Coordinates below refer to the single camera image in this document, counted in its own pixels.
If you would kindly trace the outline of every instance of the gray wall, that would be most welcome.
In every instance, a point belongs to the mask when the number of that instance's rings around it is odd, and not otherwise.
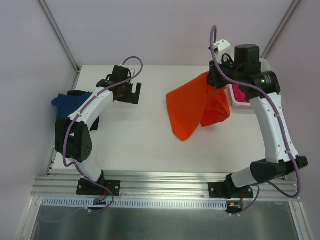
[[[292,0],[47,0],[77,63],[207,66],[209,33],[264,48]]]
[[[53,143],[51,100],[75,71],[36,0],[0,8],[0,239],[15,238]]]
[[[268,61],[277,73],[291,138],[309,166],[302,195],[315,239],[320,239],[320,1],[303,0]]]

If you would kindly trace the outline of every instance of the red wire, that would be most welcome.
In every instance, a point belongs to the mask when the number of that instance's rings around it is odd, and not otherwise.
[[[108,195],[108,192],[107,192],[107,191],[105,191],[105,193],[104,193],[104,195],[103,195],[103,198],[102,198],[100,201],[105,200],[105,199],[106,199],[106,197],[107,197],[107,195]]]
[[[242,192],[242,193],[241,193],[241,200],[240,200],[240,202],[241,202],[241,206],[243,206],[243,202],[242,202],[242,201],[243,201],[243,199],[244,199],[244,193]]]

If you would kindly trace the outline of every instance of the white tabletop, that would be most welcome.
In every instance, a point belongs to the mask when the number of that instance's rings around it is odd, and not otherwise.
[[[172,133],[166,94],[208,69],[144,66],[133,81],[142,83],[139,104],[112,103],[100,115],[98,131],[90,133],[97,165],[114,171],[230,173],[264,159],[264,142],[252,110],[231,108],[225,122],[200,126],[185,142]],[[76,90],[92,92],[112,70],[113,65],[84,65]],[[65,169],[59,153],[53,169]]]

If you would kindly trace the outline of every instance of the orange cloth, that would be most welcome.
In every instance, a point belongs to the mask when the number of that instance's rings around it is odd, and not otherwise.
[[[166,95],[172,131],[181,141],[187,140],[199,124],[207,127],[230,116],[227,87],[215,89],[209,85],[208,74],[205,72]]]

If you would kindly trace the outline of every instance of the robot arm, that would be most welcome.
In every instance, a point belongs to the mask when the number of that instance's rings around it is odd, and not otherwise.
[[[275,114],[265,96],[252,88],[240,86],[256,114],[264,141],[265,159],[254,161],[249,167],[226,176],[224,184],[220,184],[214,191],[216,195],[227,199],[230,199],[232,194],[241,192],[244,187],[261,184],[292,173],[295,168],[289,154],[293,155],[299,169],[308,165],[307,158],[299,156],[290,138],[282,111],[281,89],[276,74],[272,71],[261,72],[259,47],[254,44],[236,46],[234,61],[230,57],[230,51],[231,45],[226,40],[221,40],[214,45],[217,62],[224,74],[231,79],[263,90],[275,104],[279,115]],[[214,61],[210,62],[208,84],[217,89],[230,84],[221,76]],[[283,126],[280,125],[278,117],[281,117]],[[283,133],[290,152],[286,151]]]
[[[86,177],[100,185],[104,184],[104,173],[90,157],[93,144],[89,129],[101,112],[113,101],[139,103],[141,83],[137,83],[135,93],[132,93],[133,84],[129,82],[112,87],[133,75],[134,69],[114,66],[112,74],[96,84],[96,89],[91,97],[78,110],[70,114],[68,118],[60,117],[55,122],[55,150],[63,154],[67,130],[70,124],[75,121],[67,139],[66,157],[75,163]]]

